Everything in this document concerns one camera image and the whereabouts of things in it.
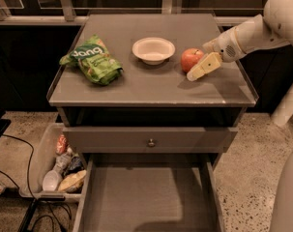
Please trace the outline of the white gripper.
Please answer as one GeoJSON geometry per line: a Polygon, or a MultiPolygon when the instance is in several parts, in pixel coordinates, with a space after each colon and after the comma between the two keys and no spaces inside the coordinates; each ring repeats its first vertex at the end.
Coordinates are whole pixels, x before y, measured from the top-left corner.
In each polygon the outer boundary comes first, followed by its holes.
{"type": "Polygon", "coordinates": [[[224,31],[215,39],[205,43],[203,48],[207,54],[187,73],[189,81],[195,81],[205,74],[215,71],[220,67],[222,61],[230,63],[246,56],[238,43],[235,27],[224,31]]]}

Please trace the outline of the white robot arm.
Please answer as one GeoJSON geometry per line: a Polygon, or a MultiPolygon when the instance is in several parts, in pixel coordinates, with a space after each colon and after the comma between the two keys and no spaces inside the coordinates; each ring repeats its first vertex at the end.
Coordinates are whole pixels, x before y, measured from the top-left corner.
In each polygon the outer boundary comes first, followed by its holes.
{"type": "MultiPolygon", "coordinates": [[[[206,54],[187,73],[195,81],[260,49],[293,46],[293,0],[268,0],[259,14],[203,45],[206,54]]],[[[293,232],[293,152],[279,177],[269,232],[293,232]]]]}

